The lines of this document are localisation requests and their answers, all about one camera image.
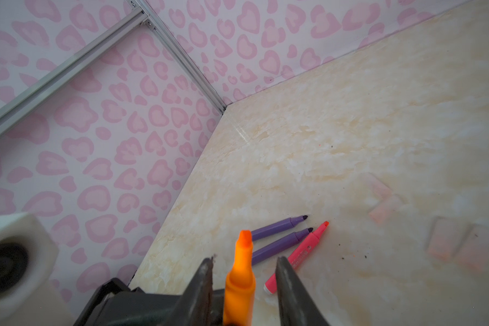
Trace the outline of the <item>lower purple marker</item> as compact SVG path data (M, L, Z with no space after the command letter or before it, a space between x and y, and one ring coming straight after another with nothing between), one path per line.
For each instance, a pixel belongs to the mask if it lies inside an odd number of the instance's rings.
M252 255L251 264L255 266L256 264L263 262L264 260L271 258L287 249L290 249L299 243L301 243L314 228L307 228L298 232L292 232L282 239L274 241L265 247L258 249Z

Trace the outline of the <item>clear pen cap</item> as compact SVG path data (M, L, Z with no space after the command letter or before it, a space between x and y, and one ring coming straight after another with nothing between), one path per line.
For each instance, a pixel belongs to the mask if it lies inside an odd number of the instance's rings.
M393 191L385 183L379 180L371 173L362 173L361 180L370 189L370 191L380 200L386 200L392 196Z
M458 252L470 223L448 217L437 217L433 222L426 245L428 256L440 262L450 262Z

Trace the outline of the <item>diagonal aluminium frame bar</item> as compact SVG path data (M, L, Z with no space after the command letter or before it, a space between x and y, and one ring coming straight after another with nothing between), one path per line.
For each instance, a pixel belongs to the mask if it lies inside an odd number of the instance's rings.
M133 11L113 27L98 36L83 49L68 58L33 86L0 109L0 137L45 103L83 70L106 54L148 19L138 4Z

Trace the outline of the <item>left corner aluminium post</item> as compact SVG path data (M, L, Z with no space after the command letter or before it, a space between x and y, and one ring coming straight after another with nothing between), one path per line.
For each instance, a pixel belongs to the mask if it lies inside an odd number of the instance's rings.
M220 115L223 115L228 107L220 95L215 91L210 82L206 79L205 75L201 72L199 67L190 58L185 49L181 46L179 41L169 31L166 24L152 9L151 5L147 1L135 0L128 1L134 9L141 9L144 15L147 16L145 24L149 30L160 40L164 48L168 51L171 57L182 67L184 72L192 79L194 84L199 90L206 96L211 104L217 109Z

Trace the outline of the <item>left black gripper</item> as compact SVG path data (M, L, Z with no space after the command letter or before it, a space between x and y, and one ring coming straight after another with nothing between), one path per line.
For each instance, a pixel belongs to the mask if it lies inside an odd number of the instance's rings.
M180 295L130 289L119 278L101 285L75 325L221 325L224 290L212 291L204 302L187 302Z

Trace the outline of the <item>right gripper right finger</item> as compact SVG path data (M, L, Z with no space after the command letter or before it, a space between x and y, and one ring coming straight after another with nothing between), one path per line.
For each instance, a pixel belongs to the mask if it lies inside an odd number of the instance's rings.
M329 325L286 257L277 259L275 277L281 325Z

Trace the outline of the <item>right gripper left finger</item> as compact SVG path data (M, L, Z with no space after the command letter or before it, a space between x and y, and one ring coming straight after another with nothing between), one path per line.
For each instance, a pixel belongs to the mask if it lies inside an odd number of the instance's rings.
M213 258L205 258L163 325L210 325Z

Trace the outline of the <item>pink marker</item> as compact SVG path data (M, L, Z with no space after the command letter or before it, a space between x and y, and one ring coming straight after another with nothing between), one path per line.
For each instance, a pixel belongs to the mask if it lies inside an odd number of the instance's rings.
M292 254L287 258L291 267L296 270L305 259L311 254L315 247L319 244L321 237L329 226L329 222L325 221L315 231L312 231L304 240L297 246ZM264 289L269 294L277 292L277 279L274 273L264 284Z

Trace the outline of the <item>purple marker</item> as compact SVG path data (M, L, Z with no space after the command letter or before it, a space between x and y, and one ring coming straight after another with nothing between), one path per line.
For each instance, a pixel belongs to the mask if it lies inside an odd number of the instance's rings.
M301 215L299 217L289 217L276 223L264 226L262 228L256 229L251 232L252 241L257 241L264 239L266 237L290 230L296 227L298 224L306 221L308 219L307 215Z
M264 260L271 258L287 249L290 249L299 243L301 243L314 228L307 228L298 232L292 232L282 239L274 241L265 247L258 249L252 255L251 264L255 266L256 264L263 262Z

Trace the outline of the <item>upper purple marker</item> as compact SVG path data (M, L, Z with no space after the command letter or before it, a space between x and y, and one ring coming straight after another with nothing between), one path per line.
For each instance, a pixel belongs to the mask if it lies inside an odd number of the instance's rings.
M298 224L306 221L308 219L307 215L301 215L299 217L289 217L276 223L264 226L262 228L256 229L251 232L252 241L257 241L264 239L266 237L290 230L296 227Z

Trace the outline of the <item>orange marker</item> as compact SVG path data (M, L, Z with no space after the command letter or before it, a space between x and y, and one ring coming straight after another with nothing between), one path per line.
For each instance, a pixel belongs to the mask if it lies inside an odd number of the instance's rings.
M225 280L223 325L251 325L256 280L252 269L253 241L242 230L235 245L234 263Z

